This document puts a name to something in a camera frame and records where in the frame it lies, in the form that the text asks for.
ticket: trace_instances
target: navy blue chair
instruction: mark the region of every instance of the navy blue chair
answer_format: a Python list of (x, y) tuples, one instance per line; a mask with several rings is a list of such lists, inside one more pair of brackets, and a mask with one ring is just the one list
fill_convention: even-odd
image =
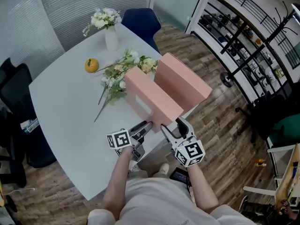
[(159, 52), (153, 36), (161, 29), (161, 24), (151, 8), (128, 9), (122, 24)]

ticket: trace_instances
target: door frame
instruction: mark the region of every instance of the door frame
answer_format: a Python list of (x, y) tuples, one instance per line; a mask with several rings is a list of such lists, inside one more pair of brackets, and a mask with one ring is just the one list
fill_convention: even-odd
[(208, 3), (208, 0), (198, 0), (198, 3), (192, 14), (192, 18), (187, 25), (186, 34), (190, 34), (191, 31), (194, 30), (194, 27), (198, 24), (198, 21), (202, 15), (207, 3)]

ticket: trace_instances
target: white vase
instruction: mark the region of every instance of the white vase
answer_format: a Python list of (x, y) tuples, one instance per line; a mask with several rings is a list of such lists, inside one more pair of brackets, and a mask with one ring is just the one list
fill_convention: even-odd
[(109, 27), (105, 31), (105, 42), (107, 50), (116, 51), (119, 46), (118, 34), (114, 26)]

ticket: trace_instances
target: pink cardboard box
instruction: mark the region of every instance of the pink cardboard box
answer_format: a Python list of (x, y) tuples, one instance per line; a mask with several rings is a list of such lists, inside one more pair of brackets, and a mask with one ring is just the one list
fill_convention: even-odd
[(125, 74), (125, 83), (128, 103), (143, 120), (153, 122), (154, 132), (182, 114), (183, 109), (138, 67)]
[(205, 81), (169, 52), (158, 61), (154, 82), (183, 108), (182, 114), (204, 101), (212, 91)]

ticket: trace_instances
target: wooden floor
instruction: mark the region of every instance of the wooden floor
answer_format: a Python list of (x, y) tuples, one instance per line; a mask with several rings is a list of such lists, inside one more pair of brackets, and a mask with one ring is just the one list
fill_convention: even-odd
[[(258, 138), (253, 147), (250, 143), (250, 129), (237, 135), (245, 118), (234, 109), (237, 106), (245, 108), (246, 100), (237, 86), (227, 88), (221, 83), (219, 75), (224, 68), (220, 62), (199, 39), (166, 24), (157, 33), (155, 40), (161, 54), (171, 52), (213, 88), (209, 98), (187, 120), (194, 126), (197, 137), (204, 145), (206, 156), (199, 166), (220, 203), (238, 209), (245, 194), (243, 186), (275, 189), (265, 142)], [(256, 158), (266, 158), (267, 166), (254, 166)], [(152, 174), (165, 161), (171, 165), (170, 172), (180, 166), (170, 154), (170, 146), (163, 142), (139, 164)], [(86, 201), (58, 162), (42, 169), (25, 165), (25, 171), (28, 181), (26, 187), (36, 190), (11, 194), (19, 210), (15, 217), (23, 225), (85, 225), (88, 213), (101, 204), (101, 194)], [(12, 186), (4, 186), (5, 193), (11, 190)], [(249, 195), (250, 201), (273, 203), (270, 196)]]

